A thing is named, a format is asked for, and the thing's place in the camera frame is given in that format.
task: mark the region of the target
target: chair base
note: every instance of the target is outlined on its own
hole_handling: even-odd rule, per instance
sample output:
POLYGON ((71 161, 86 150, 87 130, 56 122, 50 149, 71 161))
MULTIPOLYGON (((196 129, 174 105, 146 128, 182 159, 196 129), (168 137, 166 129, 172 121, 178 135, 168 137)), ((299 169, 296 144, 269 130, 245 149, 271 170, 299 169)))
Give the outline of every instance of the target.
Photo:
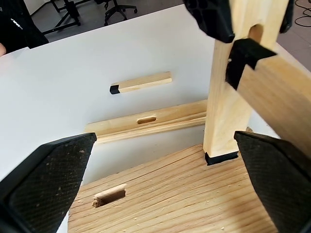
POLYGON ((116 12, 119 12, 123 18, 124 18, 124 21, 127 20, 127 17, 125 15, 125 11, 126 9, 134 9, 134 13, 137 14, 138 10, 137 10, 137 7, 136 6, 130 6, 130 5, 119 5, 117 3, 116 0, 113 0, 115 6, 112 7, 111 9, 109 9, 106 13, 105 13, 105 26, 108 25, 108 20, 110 19, 110 17, 112 17, 116 12))

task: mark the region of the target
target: wood grain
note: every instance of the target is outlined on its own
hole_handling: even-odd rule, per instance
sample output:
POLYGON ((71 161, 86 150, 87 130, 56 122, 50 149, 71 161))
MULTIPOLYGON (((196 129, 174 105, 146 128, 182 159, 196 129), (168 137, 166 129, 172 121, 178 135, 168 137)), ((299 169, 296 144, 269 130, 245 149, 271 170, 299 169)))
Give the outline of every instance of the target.
MULTIPOLYGON (((235 39, 254 36, 261 45, 274 48, 287 3, 288 0, 231 0, 235 39)), ((252 111, 225 82, 231 47, 232 44, 215 41, 203 144, 210 157, 238 151, 234 132, 246 129, 252 111)))
POLYGON ((128 91, 135 91, 142 88, 167 84, 171 82, 172 82, 172 74, 171 72, 168 71, 114 83, 111 86, 118 86, 119 92, 124 93, 128 91))
POLYGON ((280 56, 245 66, 238 93, 284 140, 311 158, 311 74, 280 56))
POLYGON ((202 145, 82 186, 69 232, 265 232, 276 229, 241 158, 207 166, 202 145), (93 196, 126 184, 126 197, 98 208, 93 196))
POLYGON ((95 132, 97 143, 107 143, 154 133, 203 125, 207 100, 163 108, 146 113, 124 116, 87 124, 85 132, 95 132), (142 119, 156 120, 139 124, 142 119))

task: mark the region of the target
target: mortise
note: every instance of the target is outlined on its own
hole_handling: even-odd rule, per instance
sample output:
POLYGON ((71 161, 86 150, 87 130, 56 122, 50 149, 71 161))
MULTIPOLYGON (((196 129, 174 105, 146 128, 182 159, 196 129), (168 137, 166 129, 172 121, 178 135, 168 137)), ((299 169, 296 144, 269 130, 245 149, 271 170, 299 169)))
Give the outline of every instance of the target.
POLYGON ((248 38, 255 40, 257 43, 261 42, 263 34, 263 26, 261 24, 256 24, 249 29, 248 38))
POLYGON ((112 203, 118 199, 124 198, 126 193, 125 186, 126 184, 121 184, 95 194, 93 198, 93 206, 97 208, 112 203))
POLYGON ((150 116, 150 117, 146 117, 146 118, 142 118, 142 119, 138 119, 137 120, 137 124, 145 124, 145 123, 149 123, 149 122, 153 122, 156 120, 155 116, 150 116))

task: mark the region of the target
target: black clothing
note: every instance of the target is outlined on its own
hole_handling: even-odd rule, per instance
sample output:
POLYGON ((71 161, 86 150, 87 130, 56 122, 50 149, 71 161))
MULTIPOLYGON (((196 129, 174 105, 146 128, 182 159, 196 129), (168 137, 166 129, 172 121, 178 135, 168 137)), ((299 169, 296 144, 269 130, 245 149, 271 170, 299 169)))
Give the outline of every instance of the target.
POLYGON ((7 53, 48 43, 32 21, 23 0, 0 0, 0 43, 7 53))

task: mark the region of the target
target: wooden seat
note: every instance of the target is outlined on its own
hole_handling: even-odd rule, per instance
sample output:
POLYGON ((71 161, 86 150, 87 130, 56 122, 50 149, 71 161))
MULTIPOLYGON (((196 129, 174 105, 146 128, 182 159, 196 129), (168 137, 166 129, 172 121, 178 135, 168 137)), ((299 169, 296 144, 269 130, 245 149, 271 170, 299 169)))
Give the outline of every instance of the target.
POLYGON ((80 188, 69 232, 277 232, 241 157, 207 166, 202 145, 80 188), (94 208, 95 194, 126 184, 126 195, 94 208))

